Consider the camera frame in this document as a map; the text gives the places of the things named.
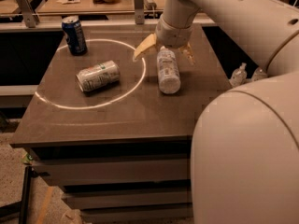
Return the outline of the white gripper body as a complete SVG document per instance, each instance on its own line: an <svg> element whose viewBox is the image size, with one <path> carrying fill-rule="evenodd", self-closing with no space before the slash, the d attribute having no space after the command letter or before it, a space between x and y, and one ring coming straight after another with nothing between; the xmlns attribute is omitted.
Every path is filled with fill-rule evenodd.
<svg viewBox="0 0 299 224"><path fill-rule="evenodd" d="M155 28L157 41L166 48L178 49L185 46L191 37L192 27L177 28L166 21L162 15Z"/></svg>

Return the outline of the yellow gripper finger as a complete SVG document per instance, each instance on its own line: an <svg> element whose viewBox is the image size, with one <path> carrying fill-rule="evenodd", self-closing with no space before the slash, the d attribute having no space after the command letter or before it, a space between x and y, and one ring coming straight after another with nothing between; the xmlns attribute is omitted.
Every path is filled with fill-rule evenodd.
<svg viewBox="0 0 299 224"><path fill-rule="evenodd" d="M192 53L192 47L190 44L182 46L179 50L185 56L185 58L188 60L190 65L195 65L195 59L194 59L194 56Z"/></svg>
<svg viewBox="0 0 299 224"><path fill-rule="evenodd" d="M156 34L148 35L135 49L133 61L139 61L147 55L157 51L157 36Z"/></svg>

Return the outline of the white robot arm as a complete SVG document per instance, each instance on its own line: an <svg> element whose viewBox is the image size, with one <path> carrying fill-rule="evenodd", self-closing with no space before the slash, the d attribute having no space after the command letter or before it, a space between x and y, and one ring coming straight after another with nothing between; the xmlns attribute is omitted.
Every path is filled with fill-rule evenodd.
<svg viewBox="0 0 299 224"><path fill-rule="evenodd" d="M166 0L159 44L204 11L268 76L228 90L192 137L194 224L299 224L298 10L278 0Z"/></svg>

